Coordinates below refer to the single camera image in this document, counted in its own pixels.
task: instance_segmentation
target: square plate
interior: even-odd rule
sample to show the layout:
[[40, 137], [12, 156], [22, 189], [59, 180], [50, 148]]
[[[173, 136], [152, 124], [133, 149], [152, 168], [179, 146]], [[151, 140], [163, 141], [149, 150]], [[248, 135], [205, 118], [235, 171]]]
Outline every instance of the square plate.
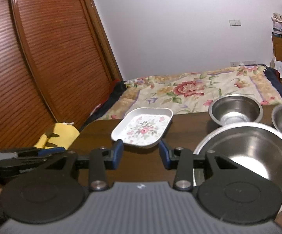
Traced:
[[169, 108], [134, 109], [114, 128], [111, 138], [122, 139], [125, 145], [151, 148], [162, 138], [172, 116]]

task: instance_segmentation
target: white logo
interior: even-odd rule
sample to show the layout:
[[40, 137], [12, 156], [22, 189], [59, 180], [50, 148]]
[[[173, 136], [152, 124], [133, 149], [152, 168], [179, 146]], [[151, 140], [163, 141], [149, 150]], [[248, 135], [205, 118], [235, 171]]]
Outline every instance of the white logo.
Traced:
[[146, 185], [145, 184], [139, 184], [139, 185], [137, 185], [137, 188], [144, 189], [144, 188], [146, 188]]

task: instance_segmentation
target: sliding wardrobe door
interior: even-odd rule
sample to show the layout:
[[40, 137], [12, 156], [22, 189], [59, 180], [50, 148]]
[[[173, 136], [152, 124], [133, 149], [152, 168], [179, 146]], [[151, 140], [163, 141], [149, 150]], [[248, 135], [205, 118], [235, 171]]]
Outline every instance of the sliding wardrobe door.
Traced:
[[19, 38], [54, 116], [79, 128], [109, 94], [84, 0], [12, 0]]
[[18, 44], [9, 0], [0, 0], [0, 149], [32, 146], [53, 123]]

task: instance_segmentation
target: wooden table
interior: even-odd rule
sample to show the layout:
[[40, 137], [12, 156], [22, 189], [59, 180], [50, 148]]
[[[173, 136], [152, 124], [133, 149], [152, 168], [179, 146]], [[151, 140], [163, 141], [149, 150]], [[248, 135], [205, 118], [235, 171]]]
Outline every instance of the wooden table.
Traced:
[[[261, 123], [272, 125], [271, 112], [274, 106], [263, 107]], [[101, 146], [110, 147], [112, 140], [110, 134], [120, 122], [116, 120], [99, 120], [89, 124], [71, 145], [70, 149], [78, 154], [88, 154], [92, 149]], [[172, 147], [184, 147], [194, 150], [198, 143], [210, 132], [218, 128], [208, 113], [179, 114], [173, 116], [172, 123], [165, 134], [166, 141]], [[158, 146], [150, 149], [126, 147], [119, 168], [107, 171], [109, 183], [123, 182], [149, 182], [169, 181], [172, 183], [175, 170], [167, 171], [159, 157]], [[87, 185], [88, 171], [81, 170], [79, 182]], [[282, 212], [276, 219], [282, 226]]]

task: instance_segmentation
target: light switch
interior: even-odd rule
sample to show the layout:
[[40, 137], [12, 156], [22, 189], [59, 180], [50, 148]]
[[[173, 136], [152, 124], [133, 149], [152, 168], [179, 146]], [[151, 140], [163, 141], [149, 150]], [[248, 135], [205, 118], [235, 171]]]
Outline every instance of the light switch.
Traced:
[[235, 20], [229, 20], [230, 26], [235, 26]]

